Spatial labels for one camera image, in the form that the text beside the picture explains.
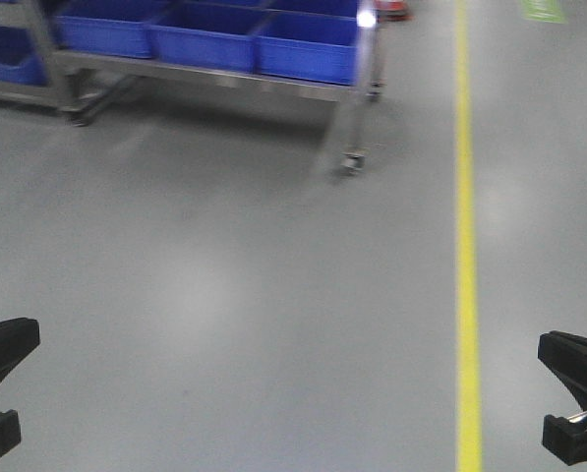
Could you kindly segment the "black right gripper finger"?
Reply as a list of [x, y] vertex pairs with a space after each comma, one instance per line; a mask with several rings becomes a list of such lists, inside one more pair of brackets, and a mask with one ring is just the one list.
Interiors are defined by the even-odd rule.
[[538, 359], [580, 406], [587, 406], [587, 337], [550, 331], [540, 335]]
[[542, 446], [564, 464], [587, 462], [587, 410], [570, 417], [546, 415]]

